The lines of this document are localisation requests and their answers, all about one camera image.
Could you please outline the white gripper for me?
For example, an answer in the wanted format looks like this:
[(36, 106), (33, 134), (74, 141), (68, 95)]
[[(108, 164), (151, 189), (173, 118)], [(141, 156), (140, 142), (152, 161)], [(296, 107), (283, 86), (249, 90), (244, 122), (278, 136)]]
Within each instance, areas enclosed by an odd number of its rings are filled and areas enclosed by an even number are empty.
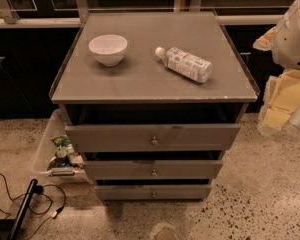
[[(255, 40), (253, 48), (261, 51), (272, 50), (275, 28)], [(289, 122), (291, 115), (300, 106), (300, 71), (289, 70), (279, 77), (270, 76), (263, 95), (263, 105), (258, 115), (259, 133), (271, 136)]]

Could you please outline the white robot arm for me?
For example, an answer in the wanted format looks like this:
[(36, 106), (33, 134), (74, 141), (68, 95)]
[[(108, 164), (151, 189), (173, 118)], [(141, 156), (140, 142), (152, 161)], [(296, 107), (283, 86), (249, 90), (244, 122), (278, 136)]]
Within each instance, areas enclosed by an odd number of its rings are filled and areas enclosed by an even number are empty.
[(300, 0), (295, 0), (277, 25), (258, 38), (253, 47), (270, 51), (284, 68), (270, 76), (259, 112), (258, 131), (265, 136), (279, 132), (287, 122), (300, 124)]

